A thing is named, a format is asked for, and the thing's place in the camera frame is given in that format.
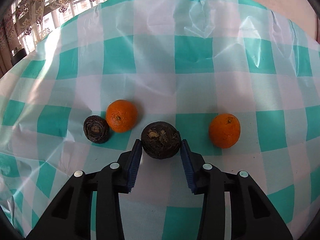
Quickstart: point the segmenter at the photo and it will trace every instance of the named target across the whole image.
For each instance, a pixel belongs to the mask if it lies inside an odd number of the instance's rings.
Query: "lace curtain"
[[[0,78],[12,67],[15,48],[22,46],[30,53],[54,28],[103,1],[15,0],[0,21]]]

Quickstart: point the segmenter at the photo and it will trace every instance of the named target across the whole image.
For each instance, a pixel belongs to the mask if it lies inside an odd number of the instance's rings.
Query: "teal and white tablecloth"
[[[74,171],[99,171],[147,124],[166,121],[206,162],[248,171],[297,239],[320,207],[319,50],[295,23],[252,0],[99,4],[0,80],[1,206],[27,235]],[[91,143],[84,120],[104,116],[117,99],[138,106],[138,124]],[[241,136],[221,150],[207,130],[225,112],[239,119]],[[125,238],[196,239],[202,198],[188,189],[179,154],[143,154],[135,187],[120,195]]]

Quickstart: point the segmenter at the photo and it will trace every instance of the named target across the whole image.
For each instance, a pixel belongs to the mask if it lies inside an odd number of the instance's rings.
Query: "black object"
[[[22,60],[27,55],[24,48],[15,48],[13,55],[11,57],[12,66],[16,65],[20,60]]]
[[[225,191],[230,192],[232,240],[292,240],[279,213],[246,171],[220,171],[191,152],[186,140],[180,156],[192,193],[204,194],[197,240],[224,240]]]
[[[110,136],[110,127],[105,119],[92,115],[85,119],[83,131],[88,140],[94,143],[105,143]]]
[[[127,194],[134,187],[141,154],[141,141],[137,139],[131,151],[122,153],[116,163],[101,171],[76,171],[25,239],[90,240],[92,192],[97,191],[97,239],[124,240],[118,193]],[[22,240],[0,210],[1,239]]]
[[[146,154],[155,159],[174,156],[180,148],[180,133],[167,122],[148,124],[141,133],[142,147]]]

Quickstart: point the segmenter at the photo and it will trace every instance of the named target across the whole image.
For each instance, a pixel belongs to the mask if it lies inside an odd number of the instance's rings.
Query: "dried fruit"
[[[137,122],[138,111],[136,106],[127,100],[117,100],[108,106],[106,120],[115,132],[127,132]]]
[[[230,148],[240,137],[240,123],[233,114],[219,114],[209,125],[209,138],[220,148]]]
[[[99,144],[108,141],[110,135],[107,121],[98,115],[92,115],[85,119],[83,131],[88,140]]]
[[[155,159],[166,159],[174,156],[180,148],[180,133],[167,122],[148,124],[141,133],[144,151]]]

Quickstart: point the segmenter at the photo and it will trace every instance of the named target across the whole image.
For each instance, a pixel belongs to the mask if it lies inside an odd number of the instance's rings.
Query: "window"
[[[56,9],[44,15],[42,21],[42,29],[41,25],[37,25],[36,30],[33,31],[38,31],[39,34],[47,34],[53,31],[55,28],[62,25],[63,23],[65,23],[66,21],[70,20],[72,17],[104,1],[106,0],[96,0],[93,2],[90,2],[89,0],[74,0],[67,4],[67,10],[65,12],[60,13],[59,9]],[[15,0],[14,3],[12,3],[11,5],[12,19],[14,24],[16,23],[15,10],[19,2],[20,0]],[[52,3],[52,0],[45,0],[44,6],[49,6],[50,3]],[[21,45],[26,49],[27,54],[29,54],[35,49],[35,42],[32,33],[30,35],[21,34],[18,37],[18,40],[21,43]]]

